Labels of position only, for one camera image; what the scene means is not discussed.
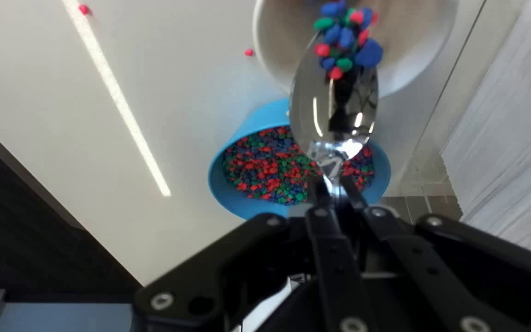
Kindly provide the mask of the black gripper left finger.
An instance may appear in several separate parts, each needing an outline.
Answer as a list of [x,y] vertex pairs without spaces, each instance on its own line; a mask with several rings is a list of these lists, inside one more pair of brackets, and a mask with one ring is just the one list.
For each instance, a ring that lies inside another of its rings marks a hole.
[[328,332],[371,332],[362,279],[349,238],[341,233],[321,178],[308,179],[306,229],[316,261],[323,318]]

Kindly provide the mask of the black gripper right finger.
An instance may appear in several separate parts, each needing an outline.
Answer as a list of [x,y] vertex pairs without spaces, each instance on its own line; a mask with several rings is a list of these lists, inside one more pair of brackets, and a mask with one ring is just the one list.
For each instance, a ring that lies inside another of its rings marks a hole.
[[430,314],[448,332],[496,332],[500,329],[494,312],[463,286],[426,240],[408,233],[387,209],[371,207],[351,179],[343,178],[341,187],[349,203],[362,211],[364,226],[400,264],[430,305]]

